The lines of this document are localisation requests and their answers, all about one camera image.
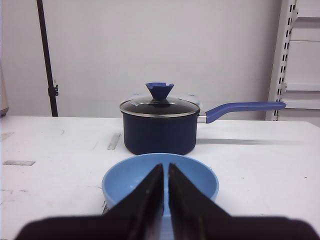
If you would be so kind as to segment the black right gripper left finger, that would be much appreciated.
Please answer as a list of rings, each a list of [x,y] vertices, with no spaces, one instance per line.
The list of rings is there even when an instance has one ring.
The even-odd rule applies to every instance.
[[[103,215],[50,217],[26,224],[18,240],[157,240],[164,210],[164,170],[157,164]]]

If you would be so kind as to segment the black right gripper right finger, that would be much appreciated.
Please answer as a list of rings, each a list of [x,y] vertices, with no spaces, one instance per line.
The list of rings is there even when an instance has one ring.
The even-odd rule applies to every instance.
[[[173,163],[169,209],[177,240],[314,240],[310,224],[281,216],[231,216],[206,197]]]

